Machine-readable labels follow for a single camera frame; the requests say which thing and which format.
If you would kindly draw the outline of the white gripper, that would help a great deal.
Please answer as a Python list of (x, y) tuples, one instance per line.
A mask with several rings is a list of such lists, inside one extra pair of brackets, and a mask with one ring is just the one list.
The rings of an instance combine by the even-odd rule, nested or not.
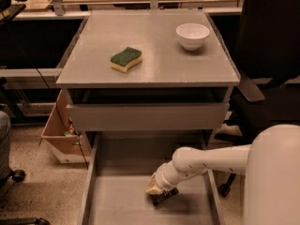
[(164, 191), (170, 191), (180, 182), (184, 181), (187, 175), (175, 168), (173, 163), (163, 163), (157, 168), (147, 182), (145, 192), (149, 195), (160, 195)]

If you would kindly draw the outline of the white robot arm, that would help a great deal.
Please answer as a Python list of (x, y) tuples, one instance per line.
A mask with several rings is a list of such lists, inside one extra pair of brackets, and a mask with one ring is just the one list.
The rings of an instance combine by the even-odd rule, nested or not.
[(246, 145), (178, 148), (153, 173), (145, 192), (169, 192), (206, 170), (245, 177), (244, 225), (300, 225), (299, 126), (269, 127)]

